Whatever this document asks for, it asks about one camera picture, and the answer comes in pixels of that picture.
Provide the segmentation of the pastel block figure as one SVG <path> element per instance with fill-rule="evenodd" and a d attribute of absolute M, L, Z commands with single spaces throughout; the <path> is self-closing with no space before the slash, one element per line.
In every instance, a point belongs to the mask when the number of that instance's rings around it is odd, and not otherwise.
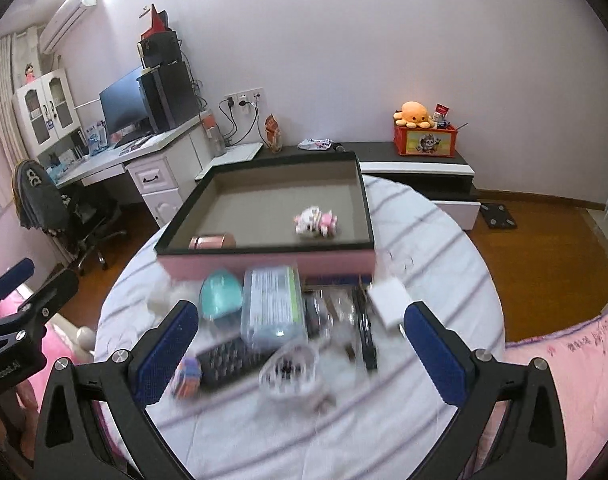
<path fill-rule="evenodd" d="M 176 399 L 192 398 L 200 388 L 201 378 L 200 362 L 193 356 L 185 356 L 175 370 L 170 391 Z"/>

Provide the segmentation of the black remote control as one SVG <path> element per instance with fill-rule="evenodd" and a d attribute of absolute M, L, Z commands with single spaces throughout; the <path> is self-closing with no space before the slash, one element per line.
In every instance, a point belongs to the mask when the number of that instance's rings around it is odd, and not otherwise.
<path fill-rule="evenodd" d="M 241 337 L 216 344 L 197 355 L 200 387 L 208 391 L 227 387 L 257 372 L 271 356 L 271 351 L 255 350 Z"/>

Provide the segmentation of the black hair comb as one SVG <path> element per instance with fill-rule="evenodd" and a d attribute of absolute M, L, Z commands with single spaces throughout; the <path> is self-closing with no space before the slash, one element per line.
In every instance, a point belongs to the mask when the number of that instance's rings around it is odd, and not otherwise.
<path fill-rule="evenodd" d="M 356 326 L 360 337 L 360 348 L 362 348 L 362 360 L 368 372 L 375 372 L 378 369 L 377 348 L 372 339 L 365 294 L 360 286 L 356 286 L 352 290 L 352 296 L 356 312 Z"/>

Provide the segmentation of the clear plastic mask box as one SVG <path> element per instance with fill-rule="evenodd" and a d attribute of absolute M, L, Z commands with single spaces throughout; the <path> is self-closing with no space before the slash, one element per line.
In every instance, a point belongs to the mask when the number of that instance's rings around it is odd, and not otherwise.
<path fill-rule="evenodd" d="M 307 338 L 296 266 L 264 266 L 246 271 L 240 335 L 247 346 L 261 352 Z"/>

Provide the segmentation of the white pink block cat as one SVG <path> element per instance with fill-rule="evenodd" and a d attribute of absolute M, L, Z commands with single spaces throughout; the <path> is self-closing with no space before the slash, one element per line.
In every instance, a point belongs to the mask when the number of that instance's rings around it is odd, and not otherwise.
<path fill-rule="evenodd" d="M 331 211 L 323 212 L 318 206 L 310 206 L 294 217 L 294 229 L 302 237 L 335 237 L 338 217 Z"/>

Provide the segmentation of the teal round case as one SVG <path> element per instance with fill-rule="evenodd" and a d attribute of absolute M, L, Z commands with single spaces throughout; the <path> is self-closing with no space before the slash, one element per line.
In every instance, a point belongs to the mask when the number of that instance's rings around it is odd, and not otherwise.
<path fill-rule="evenodd" d="M 218 320 L 241 309 L 242 285 L 227 270 L 211 273 L 202 283 L 199 296 L 200 313 L 208 320 Z"/>

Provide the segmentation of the black bathroom scale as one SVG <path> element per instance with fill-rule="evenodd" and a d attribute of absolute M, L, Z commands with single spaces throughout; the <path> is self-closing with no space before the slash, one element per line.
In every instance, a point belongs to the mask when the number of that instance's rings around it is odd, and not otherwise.
<path fill-rule="evenodd" d="M 486 225 L 493 230 L 513 230 L 517 229 L 516 220 L 507 207 L 501 203 L 482 203 L 480 213 Z"/>

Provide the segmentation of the white glass door cabinet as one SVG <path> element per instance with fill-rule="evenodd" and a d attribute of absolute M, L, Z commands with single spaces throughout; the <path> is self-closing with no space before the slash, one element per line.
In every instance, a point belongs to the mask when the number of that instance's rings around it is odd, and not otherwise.
<path fill-rule="evenodd" d="M 33 158 L 80 128 L 63 68 L 16 90 L 13 109 L 27 153 Z"/>

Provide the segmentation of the black computer monitor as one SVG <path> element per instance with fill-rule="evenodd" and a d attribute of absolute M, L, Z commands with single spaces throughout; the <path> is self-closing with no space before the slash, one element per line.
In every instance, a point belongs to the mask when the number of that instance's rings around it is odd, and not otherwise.
<path fill-rule="evenodd" d="M 131 134 L 151 132 L 149 115 L 139 87 L 141 69 L 135 68 L 99 93 L 106 132 L 111 134 L 133 127 Z"/>

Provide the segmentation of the red topped water bottle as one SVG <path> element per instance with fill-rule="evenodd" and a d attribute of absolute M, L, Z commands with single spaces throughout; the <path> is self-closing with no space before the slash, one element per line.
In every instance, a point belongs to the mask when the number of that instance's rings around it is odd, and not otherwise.
<path fill-rule="evenodd" d="M 220 132 L 216 120 L 212 114 L 208 114 L 203 119 L 202 125 L 204 127 L 206 140 L 208 141 L 208 147 L 213 158 L 222 156 L 226 153 L 226 143 L 222 133 Z"/>

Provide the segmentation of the red toy box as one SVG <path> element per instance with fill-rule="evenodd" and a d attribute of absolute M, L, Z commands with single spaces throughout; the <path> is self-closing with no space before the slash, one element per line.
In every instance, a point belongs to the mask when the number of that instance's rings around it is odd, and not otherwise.
<path fill-rule="evenodd" d="M 400 156 L 429 156 L 454 158 L 458 130 L 452 126 L 445 129 L 411 129 L 394 126 L 393 143 Z"/>

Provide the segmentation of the orange octopus plush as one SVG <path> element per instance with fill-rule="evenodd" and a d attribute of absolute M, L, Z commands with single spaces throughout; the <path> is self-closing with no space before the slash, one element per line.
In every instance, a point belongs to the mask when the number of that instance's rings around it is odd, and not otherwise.
<path fill-rule="evenodd" d="M 434 121 L 428 110 L 419 102 L 407 101 L 393 114 L 395 125 L 408 129 L 431 129 Z"/>

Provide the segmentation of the orange snack bag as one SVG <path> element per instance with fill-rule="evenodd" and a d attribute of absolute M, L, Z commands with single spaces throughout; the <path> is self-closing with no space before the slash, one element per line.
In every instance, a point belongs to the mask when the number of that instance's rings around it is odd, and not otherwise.
<path fill-rule="evenodd" d="M 279 153 L 282 150 L 281 129 L 273 114 L 270 114 L 265 120 L 265 142 L 273 153 Z"/>

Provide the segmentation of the white air conditioner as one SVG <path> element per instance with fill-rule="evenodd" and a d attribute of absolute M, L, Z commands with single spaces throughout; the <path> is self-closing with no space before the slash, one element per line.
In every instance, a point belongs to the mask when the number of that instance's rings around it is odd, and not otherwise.
<path fill-rule="evenodd" d="M 97 0 L 65 0 L 39 36 L 40 52 L 53 54 L 68 31 L 96 5 Z"/>

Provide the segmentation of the wall power socket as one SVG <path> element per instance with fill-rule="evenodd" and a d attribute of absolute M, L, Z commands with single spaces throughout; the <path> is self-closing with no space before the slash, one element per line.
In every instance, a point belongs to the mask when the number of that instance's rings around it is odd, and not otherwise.
<path fill-rule="evenodd" d="M 224 95 L 224 100 L 233 100 L 234 105 L 238 107 L 253 106 L 261 103 L 264 98 L 264 89 L 262 87 L 242 90 L 238 92 L 229 92 Z"/>

